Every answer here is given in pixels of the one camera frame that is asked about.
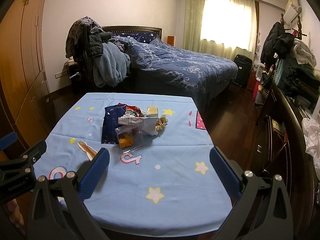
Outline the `person left hand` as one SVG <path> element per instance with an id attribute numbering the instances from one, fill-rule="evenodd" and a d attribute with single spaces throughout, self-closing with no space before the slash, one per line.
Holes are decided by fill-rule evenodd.
<path id="1" fill-rule="evenodd" d="M 22 214 L 20 213 L 20 208 L 17 204 L 16 199 L 13 199 L 7 203 L 7 209 L 11 223 L 14 224 L 17 228 L 24 227 L 24 219 Z"/>

